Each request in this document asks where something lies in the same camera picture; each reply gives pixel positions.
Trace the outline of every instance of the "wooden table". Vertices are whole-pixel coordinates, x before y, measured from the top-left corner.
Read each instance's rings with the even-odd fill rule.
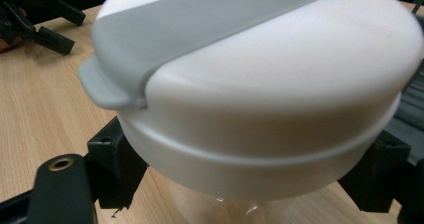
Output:
[[[85,155],[86,142],[115,114],[96,107],[77,76],[79,64],[93,54],[91,26],[98,11],[85,13],[82,27],[63,19],[42,25],[76,41],[62,56],[25,43],[0,54],[0,202],[32,188],[43,162],[67,153]],[[299,197],[286,223],[395,224],[399,204],[389,214],[359,211],[343,189],[333,183]],[[170,198],[164,178],[149,168],[129,210],[97,206],[99,223],[185,223]]]

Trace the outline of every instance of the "container lid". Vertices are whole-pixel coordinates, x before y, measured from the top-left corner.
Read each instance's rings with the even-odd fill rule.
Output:
[[[395,112],[419,25],[396,0],[238,1],[108,0],[84,89],[151,166],[196,190],[275,199],[337,180]]]

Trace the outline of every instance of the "gray handle strip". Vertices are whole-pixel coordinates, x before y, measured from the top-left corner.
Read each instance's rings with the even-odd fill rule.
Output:
[[[93,27],[97,66],[129,101],[97,104],[143,107],[145,86],[163,64],[313,1],[161,0],[100,18]]]

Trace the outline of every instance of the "plastic lid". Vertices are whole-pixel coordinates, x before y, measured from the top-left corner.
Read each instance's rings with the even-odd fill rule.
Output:
[[[98,22],[158,1],[108,0]],[[101,29],[136,35],[140,21],[130,20]],[[127,62],[142,58],[136,43],[104,40],[95,34],[80,78],[94,102],[117,109],[139,155],[188,187],[242,199],[343,176],[394,114],[423,49],[396,0],[310,1],[165,61],[143,88]]]

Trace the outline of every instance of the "transparent base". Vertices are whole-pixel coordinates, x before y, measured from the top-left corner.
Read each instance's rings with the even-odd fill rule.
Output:
[[[294,199],[230,200],[193,191],[168,180],[175,205],[190,224],[281,224]]]

